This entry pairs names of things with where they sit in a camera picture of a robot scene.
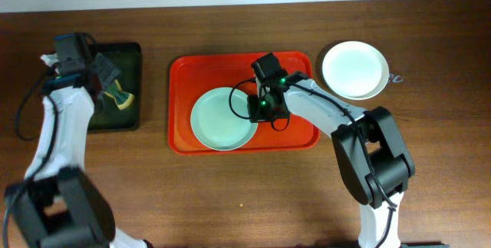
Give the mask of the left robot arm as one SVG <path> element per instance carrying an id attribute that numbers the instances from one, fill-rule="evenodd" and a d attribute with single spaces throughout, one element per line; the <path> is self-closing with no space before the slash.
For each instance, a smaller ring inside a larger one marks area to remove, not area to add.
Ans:
<path id="1" fill-rule="evenodd" d="M 23 181 L 5 189 L 2 245 L 14 220 L 29 247 L 141 247 L 115 224 L 109 203 L 85 173 L 87 131 L 100 95 L 119 70 L 88 33 L 54 38 L 55 53 L 31 87 L 39 89 L 44 119 Z"/>

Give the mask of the yellow green sponge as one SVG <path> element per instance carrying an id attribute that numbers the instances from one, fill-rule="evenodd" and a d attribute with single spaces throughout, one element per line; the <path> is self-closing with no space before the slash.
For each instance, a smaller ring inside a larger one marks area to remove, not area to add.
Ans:
<path id="1" fill-rule="evenodd" d="M 134 94 L 122 89 L 117 79 L 105 90 L 104 94 L 114 100 L 120 111 L 131 106 L 135 99 Z"/>

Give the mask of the light blue plate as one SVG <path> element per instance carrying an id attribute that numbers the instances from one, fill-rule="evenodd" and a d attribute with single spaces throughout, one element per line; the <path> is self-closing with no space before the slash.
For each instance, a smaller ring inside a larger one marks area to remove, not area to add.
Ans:
<path id="1" fill-rule="evenodd" d="M 383 90 L 384 90 L 383 88 L 375 88 L 373 90 L 370 90 L 366 94 L 349 94 L 349 93 L 341 92 L 338 95 L 349 100 L 361 101 L 361 100 L 374 98 L 378 96 L 380 93 L 382 93 Z"/>

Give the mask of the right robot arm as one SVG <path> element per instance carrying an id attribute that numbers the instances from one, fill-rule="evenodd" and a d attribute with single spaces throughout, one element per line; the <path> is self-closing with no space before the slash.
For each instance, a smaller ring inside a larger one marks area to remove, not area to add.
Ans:
<path id="1" fill-rule="evenodd" d="M 415 174 L 414 161 L 392 114 L 366 110 L 321 89 L 307 74 L 288 73 L 268 53 L 251 65 L 258 93 L 248 98 L 252 123 L 298 116 L 327 134 L 341 179 L 359 203 L 360 247 L 400 247 L 400 202 Z"/>

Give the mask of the white plate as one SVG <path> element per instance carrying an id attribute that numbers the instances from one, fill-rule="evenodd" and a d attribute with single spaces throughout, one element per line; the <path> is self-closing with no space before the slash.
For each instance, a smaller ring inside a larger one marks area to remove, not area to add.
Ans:
<path id="1" fill-rule="evenodd" d="M 343 41 L 326 52 L 321 74 L 337 95 L 341 92 L 366 94 L 375 88 L 385 89 L 389 66 L 374 46 L 361 41 Z"/>

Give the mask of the light green plate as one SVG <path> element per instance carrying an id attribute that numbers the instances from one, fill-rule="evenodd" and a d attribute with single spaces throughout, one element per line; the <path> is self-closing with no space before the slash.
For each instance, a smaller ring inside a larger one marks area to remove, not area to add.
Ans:
<path id="1" fill-rule="evenodd" d="M 238 149 L 254 137 L 258 125 L 237 117 L 229 106 L 231 87 L 214 88 L 193 105 L 190 115 L 192 132 L 198 141 L 212 150 Z"/>

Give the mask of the black rectangular water tray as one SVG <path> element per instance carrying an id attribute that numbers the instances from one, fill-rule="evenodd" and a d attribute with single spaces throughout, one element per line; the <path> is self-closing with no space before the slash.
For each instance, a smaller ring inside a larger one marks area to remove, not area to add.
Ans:
<path id="1" fill-rule="evenodd" d="M 94 115 L 88 126 L 90 133 L 132 131 L 140 122 L 140 93 L 142 78 L 142 54 L 136 42 L 102 44 L 98 51 L 112 61 L 122 74 L 117 78 L 123 91 L 134 95 L 133 102 L 120 110 L 113 98 L 100 96 Z"/>

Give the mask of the red plastic tray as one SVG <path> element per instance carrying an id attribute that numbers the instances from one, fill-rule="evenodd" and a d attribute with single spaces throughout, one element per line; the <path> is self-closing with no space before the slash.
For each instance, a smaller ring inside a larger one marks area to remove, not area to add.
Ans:
<path id="1" fill-rule="evenodd" d="M 200 143 L 192 132 L 190 118 L 196 101 L 214 88 L 233 87 L 253 76 L 252 63 L 263 52 L 221 55 L 191 55 L 170 65 L 168 98 L 168 143 L 181 155 L 219 154 Z M 313 147 L 320 131 L 305 119 L 293 115 L 290 122 L 260 123 L 254 137 L 234 154 L 301 150 Z"/>

